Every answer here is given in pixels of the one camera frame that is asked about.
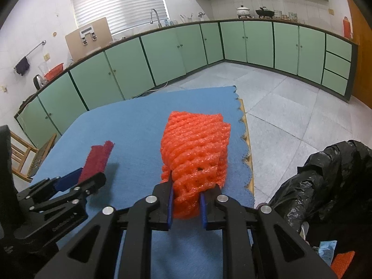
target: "white pot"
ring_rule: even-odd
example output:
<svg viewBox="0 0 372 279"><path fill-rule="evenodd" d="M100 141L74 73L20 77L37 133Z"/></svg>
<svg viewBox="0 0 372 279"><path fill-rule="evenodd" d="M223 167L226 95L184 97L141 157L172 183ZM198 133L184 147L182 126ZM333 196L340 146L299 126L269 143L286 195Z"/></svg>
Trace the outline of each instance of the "white pot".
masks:
<svg viewBox="0 0 372 279"><path fill-rule="evenodd" d="M238 7L236 9L236 12L238 16L250 16L251 15L250 9L247 7L243 7L243 5L241 7Z"/></svg>

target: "black pot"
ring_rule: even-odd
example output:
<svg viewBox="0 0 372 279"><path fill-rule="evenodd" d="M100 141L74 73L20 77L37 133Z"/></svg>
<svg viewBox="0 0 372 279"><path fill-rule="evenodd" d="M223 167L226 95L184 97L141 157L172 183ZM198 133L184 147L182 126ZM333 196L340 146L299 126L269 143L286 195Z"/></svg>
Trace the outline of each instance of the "black pot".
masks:
<svg viewBox="0 0 372 279"><path fill-rule="evenodd" d="M274 16L274 12L271 10L265 10L263 7L260 7L261 9L256 10L256 13L258 14L258 18L264 18L264 17L270 17L271 19Z"/></svg>

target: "metal screw head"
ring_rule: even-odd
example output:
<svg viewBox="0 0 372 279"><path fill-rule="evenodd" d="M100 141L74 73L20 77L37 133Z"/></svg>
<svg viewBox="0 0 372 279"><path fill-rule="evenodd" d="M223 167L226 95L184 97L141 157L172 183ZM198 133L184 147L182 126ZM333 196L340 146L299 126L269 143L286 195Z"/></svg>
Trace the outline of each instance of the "metal screw head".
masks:
<svg viewBox="0 0 372 279"><path fill-rule="evenodd" d="M149 195L146 197L146 202L148 203L154 203L158 200L158 198L154 195Z"/></svg>
<svg viewBox="0 0 372 279"><path fill-rule="evenodd" d="M226 201L229 200L229 197L227 197L227 196L224 195L224 194L221 194L221 195L218 195L218 196L217 196L217 200L218 200L219 202L226 202Z"/></svg>
<svg viewBox="0 0 372 279"><path fill-rule="evenodd" d="M261 210L261 212L264 213L264 214L270 214L271 211L272 211L271 207L269 207L269 206L267 206L267 205L262 206L262 207L260 208L260 210Z"/></svg>
<svg viewBox="0 0 372 279"><path fill-rule="evenodd" d="M111 206L107 206L107 207L102 209L102 213L105 214L105 215L110 215L113 212L114 212L114 208L111 207Z"/></svg>

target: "orange foam net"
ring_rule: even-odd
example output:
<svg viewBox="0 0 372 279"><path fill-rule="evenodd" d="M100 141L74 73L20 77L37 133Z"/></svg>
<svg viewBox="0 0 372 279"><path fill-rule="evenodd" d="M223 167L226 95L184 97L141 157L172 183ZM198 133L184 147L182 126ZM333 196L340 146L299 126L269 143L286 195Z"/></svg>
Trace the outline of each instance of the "orange foam net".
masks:
<svg viewBox="0 0 372 279"><path fill-rule="evenodd" d="M221 114L173 111L161 139L162 182L172 171L175 218L199 214L199 193L222 188L227 174L227 145L231 126Z"/></svg>

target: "blue mat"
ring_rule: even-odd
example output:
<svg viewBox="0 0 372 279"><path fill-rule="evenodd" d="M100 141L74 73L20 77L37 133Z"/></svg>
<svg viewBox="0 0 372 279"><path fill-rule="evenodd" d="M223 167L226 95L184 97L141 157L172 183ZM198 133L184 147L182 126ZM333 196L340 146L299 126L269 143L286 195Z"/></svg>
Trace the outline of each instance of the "blue mat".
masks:
<svg viewBox="0 0 372 279"><path fill-rule="evenodd" d="M248 146L242 139L246 127L240 119L236 88L206 88L154 93L103 106L81 115L64 133L40 167L33 183L63 176L84 165L92 145L115 143L105 170L107 182L98 194L88 197L91 219L107 205L132 206L152 193L160 182L160 140L169 114L176 111L217 114L231 124L228 174L223 193L242 205L253 207L252 193L245 188L252 178L243 162ZM89 219L58 242L61 247ZM205 231L200 218L175 220L169 232L153 232L152 278L222 278L222 234Z"/></svg>

